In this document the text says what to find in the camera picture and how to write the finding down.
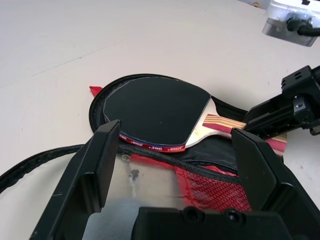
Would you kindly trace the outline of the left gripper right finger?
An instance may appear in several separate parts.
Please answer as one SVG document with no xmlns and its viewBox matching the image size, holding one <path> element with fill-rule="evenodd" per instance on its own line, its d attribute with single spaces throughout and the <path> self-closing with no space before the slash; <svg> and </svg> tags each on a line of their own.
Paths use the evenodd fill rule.
<svg viewBox="0 0 320 240">
<path fill-rule="evenodd" d="M 293 239 L 320 238 L 320 211 L 292 171 L 260 137 L 234 128 L 237 172 L 254 212 L 276 214 Z"/>
</svg>

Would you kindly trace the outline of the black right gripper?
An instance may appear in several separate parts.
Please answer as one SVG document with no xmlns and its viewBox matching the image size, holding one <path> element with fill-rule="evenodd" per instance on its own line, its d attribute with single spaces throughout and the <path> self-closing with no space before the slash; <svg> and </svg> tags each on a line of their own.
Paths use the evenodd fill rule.
<svg viewBox="0 0 320 240">
<path fill-rule="evenodd" d="M 297 128 L 320 134 L 320 67 L 305 66 L 284 77 L 282 95 L 252 107 L 243 128 L 261 139 L 270 139 Z"/>
</svg>

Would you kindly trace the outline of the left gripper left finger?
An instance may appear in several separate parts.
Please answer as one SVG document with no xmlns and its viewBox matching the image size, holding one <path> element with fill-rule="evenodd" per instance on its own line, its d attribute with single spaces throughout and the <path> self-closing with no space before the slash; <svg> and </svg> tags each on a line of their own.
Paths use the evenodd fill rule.
<svg viewBox="0 0 320 240">
<path fill-rule="evenodd" d="M 120 120 L 101 125 L 71 158 L 30 239 L 82 239 L 89 217 L 106 204 L 120 128 Z"/>
</svg>

